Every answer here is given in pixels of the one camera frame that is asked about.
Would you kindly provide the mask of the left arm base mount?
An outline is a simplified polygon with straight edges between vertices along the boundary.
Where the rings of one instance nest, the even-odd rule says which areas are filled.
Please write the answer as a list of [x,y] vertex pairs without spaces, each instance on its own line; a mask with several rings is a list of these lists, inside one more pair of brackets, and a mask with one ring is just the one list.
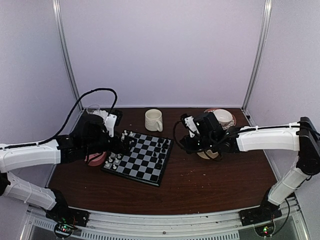
[[85,210],[67,208],[58,211],[57,209],[44,210],[45,216],[56,222],[53,233],[60,239],[70,237],[79,227],[86,227],[90,213]]

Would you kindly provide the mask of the cream bowl of black pieces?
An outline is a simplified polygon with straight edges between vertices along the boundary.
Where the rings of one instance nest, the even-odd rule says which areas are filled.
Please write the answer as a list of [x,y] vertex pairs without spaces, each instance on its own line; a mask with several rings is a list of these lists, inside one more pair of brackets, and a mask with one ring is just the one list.
[[219,153],[218,152],[212,152],[211,150],[207,150],[205,152],[198,152],[197,155],[205,160],[218,160]]

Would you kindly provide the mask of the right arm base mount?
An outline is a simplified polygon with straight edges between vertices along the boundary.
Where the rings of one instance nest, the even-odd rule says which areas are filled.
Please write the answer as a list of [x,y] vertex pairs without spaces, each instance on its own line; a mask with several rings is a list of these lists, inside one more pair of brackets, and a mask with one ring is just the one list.
[[242,226],[253,225],[255,233],[263,238],[272,236],[276,230],[274,220],[281,216],[281,210],[272,210],[262,206],[244,209],[239,212]]

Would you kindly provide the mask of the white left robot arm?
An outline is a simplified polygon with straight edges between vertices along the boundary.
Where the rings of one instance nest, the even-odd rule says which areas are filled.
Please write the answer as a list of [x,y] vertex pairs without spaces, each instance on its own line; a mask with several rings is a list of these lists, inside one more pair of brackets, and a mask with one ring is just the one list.
[[52,212],[61,222],[72,218],[64,196],[58,190],[39,187],[18,178],[12,170],[38,166],[68,164],[93,154],[112,152],[126,154],[132,138],[119,134],[114,127],[116,116],[104,119],[98,115],[82,116],[70,134],[57,135],[49,141],[0,146],[0,194]]

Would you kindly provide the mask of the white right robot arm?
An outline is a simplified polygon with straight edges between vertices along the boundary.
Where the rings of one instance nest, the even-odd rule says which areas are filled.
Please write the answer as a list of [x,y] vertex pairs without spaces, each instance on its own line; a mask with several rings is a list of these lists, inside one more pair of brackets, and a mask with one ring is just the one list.
[[320,134],[309,117],[276,126],[230,127],[224,130],[212,112],[197,117],[183,114],[180,122],[189,131],[180,141],[188,154],[240,153],[255,150],[297,152],[293,168],[267,192],[256,210],[259,220],[268,220],[279,205],[304,181],[320,172]]

